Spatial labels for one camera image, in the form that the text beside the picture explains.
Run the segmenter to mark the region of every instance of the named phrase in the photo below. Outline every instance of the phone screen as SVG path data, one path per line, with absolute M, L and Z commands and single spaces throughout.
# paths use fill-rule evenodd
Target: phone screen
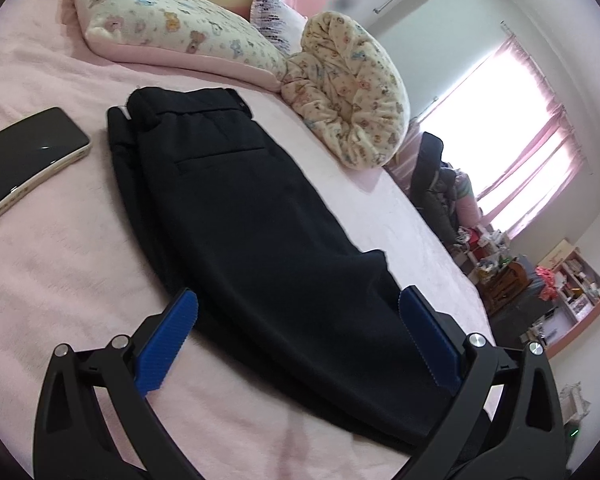
M 0 200 L 89 138 L 60 108 L 50 108 L 0 132 Z

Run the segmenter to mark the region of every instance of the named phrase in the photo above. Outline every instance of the window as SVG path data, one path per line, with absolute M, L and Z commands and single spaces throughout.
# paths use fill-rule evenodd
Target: window
M 472 181 L 483 223 L 517 235 L 571 181 L 583 158 L 564 107 L 514 37 L 420 123 Z

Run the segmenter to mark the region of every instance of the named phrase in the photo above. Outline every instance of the smartphone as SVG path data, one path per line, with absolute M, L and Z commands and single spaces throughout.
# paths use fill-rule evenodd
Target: smartphone
M 49 108 L 2 130 L 0 215 L 90 149 L 89 137 L 60 108 Z

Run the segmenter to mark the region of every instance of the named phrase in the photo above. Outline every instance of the blue gripper pad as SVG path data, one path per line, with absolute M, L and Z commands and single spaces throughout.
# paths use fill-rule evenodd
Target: blue gripper pad
M 400 319 L 409 331 L 436 384 L 453 396 L 460 389 L 461 355 L 415 286 L 400 293 Z
M 136 358 L 136 388 L 143 397 L 160 388 L 197 319 L 198 298 L 186 290 L 171 305 Z

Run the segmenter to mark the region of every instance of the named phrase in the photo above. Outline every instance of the bed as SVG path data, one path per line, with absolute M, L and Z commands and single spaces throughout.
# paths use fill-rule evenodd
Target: bed
M 491 338 L 477 291 L 389 175 L 343 168 L 277 94 L 203 73 L 107 61 L 84 43 L 72 0 L 6 0 L 0 130 L 59 106 L 93 142 L 87 158 L 0 218 L 0 438 L 26 471 L 54 346 L 99 348 L 168 302 L 126 220 L 106 143 L 106 110 L 143 86 L 237 89 L 360 250 L 386 251 L 401 286 L 417 285 L 466 332 Z M 100 400 L 123 457 L 138 464 L 108 399 Z M 406 460 L 305 412 L 195 333 L 148 400 L 206 478 L 385 479 Z M 496 402 L 494 392 L 488 412 Z

